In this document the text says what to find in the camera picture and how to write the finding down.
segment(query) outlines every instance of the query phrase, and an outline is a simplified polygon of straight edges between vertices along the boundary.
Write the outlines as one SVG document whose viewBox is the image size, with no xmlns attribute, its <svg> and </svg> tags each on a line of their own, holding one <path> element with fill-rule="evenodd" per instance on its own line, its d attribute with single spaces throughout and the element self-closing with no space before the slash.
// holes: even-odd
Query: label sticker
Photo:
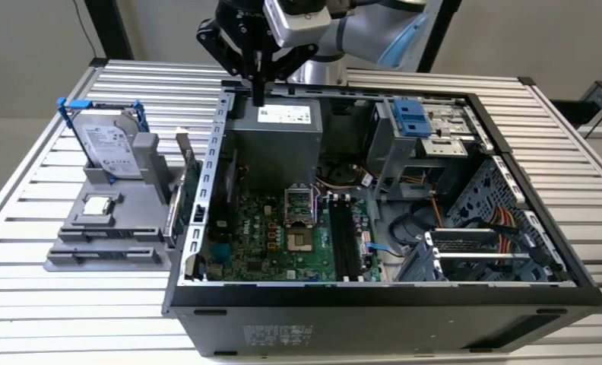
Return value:
<svg viewBox="0 0 602 365">
<path fill-rule="evenodd" d="M 307 346 L 313 325 L 243 325 L 249 346 Z"/>
<path fill-rule="evenodd" d="M 362 185 L 365 187 L 369 187 L 369 185 L 371 184 L 371 181 L 373 181 L 373 175 L 366 173 L 366 175 L 362 177 Z"/>
<path fill-rule="evenodd" d="M 122 130 L 114 126 L 98 125 L 83 126 L 82 130 L 101 168 L 114 177 L 141 177 L 137 160 Z"/>
<path fill-rule="evenodd" d="M 258 122 L 310 124 L 310 107 L 301 105 L 265 105 L 258 108 Z"/>
</svg>

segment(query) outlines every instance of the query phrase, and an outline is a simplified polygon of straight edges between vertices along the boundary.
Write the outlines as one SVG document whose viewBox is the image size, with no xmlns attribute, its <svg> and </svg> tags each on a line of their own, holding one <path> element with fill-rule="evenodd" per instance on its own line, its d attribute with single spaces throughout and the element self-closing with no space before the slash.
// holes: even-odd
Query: orange wire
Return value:
<svg viewBox="0 0 602 365">
<path fill-rule="evenodd" d="M 438 228 L 441 228 L 443 226 L 443 222 L 441 221 L 441 214 L 438 212 L 438 206 L 435 205 L 434 196 L 430 196 L 430 200 L 431 200 L 431 208 L 434 209 L 437 225 L 438 225 Z"/>
<path fill-rule="evenodd" d="M 498 217 L 499 217 L 499 225 L 503 225 L 503 211 L 502 211 L 502 207 L 498 206 L 497 210 L 498 210 Z M 502 237 L 501 234 L 498 235 L 498 241 L 499 241 L 499 243 L 498 243 L 498 251 L 499 251 L 499 253 L 503 253 L 503 237 Z"/>
<path fill-rule="evenodd" d="M 506 208 L 503 208 L 503 212 L 506 213 L 506 220 L 510 220 L 511 227 L 515 227 L 515 219 L 513 218 L 513 214 L 509 212 Z M 511 242 L 506 240 L 506 252 L 510 252 Z"/>
</svg>

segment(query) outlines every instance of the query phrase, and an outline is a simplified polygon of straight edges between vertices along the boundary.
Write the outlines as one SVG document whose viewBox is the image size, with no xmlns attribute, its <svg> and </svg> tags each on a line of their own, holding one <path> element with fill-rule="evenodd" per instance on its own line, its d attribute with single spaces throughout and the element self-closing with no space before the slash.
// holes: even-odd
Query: white wall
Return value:
<svg viewBox="0 0 602 365">
<path fill-rule="evenodd" d="M 82 0 L 78 6 L 103 55 Z M 91 57 L 70 0 L 0 0 L 0 117 L 49 118 Z"/>
<path fill-rule="evenodd" d="M 530 76 L 579 98 L 602 80 L 602 0 L 463 0 L 433 71 Z"/>
</svg>

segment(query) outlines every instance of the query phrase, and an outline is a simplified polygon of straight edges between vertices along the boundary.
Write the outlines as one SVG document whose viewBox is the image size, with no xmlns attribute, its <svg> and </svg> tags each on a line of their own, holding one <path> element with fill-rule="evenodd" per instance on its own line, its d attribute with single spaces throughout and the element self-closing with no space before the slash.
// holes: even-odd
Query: circuit board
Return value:
<svg viewBox="0 0 602 365">
<path fill-rule="evenodd" d="M 327 202 L 318 199 L 313 228 L 285 227 L 283 196 L 242 195 L 229 260 L 222 266 L 225 281 L 335 281 Z M 351 205 L 358 235 L 370 234 L 363 202 Z M 375 255 L 369 255 L 365 281 L 379 280 Z"/>
</svg>

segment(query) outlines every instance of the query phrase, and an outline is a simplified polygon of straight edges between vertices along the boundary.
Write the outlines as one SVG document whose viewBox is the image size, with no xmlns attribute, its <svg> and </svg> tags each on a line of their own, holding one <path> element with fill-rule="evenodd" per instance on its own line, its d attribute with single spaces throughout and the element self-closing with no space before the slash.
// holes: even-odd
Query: blue plastic latch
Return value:
<svg viewBox="0 0 602 365">
<path fill-rule="evenodd" d="M 429 137 L 431 135 L 430 122 L 418 100 L 394 99 L 393 117 L 405 137 Z"/>
<path fill-rule="evenodd" d="M 65 97 L 58 97 L 57 98 L 57 101 L 55 101 L 57 112 L 59 113 L 61 118 L 65 120 L 66 128 L 73 129 L 74 128 L 74 124 L 70 121 L 69 113 L 66 112 L 65 102 L 66 102 L 66 98 Z"/>
<path fill-rule="evenodd" d="M 69 108 L 71 109 L 89 109 L 90 106 L 90 100 L 71 100 L 69 103 Z"/>
<path fill-rule="evenodd" d="M 141 101 L 135 100 L 131 104 L 133 109 L 137 111 L 138 116 L 138 128 L 141 129 L 141 132 L 149 132 L 150 127 L 147 126 L 146 121 L 146 109 L 143 108 Z"/>
</svg>

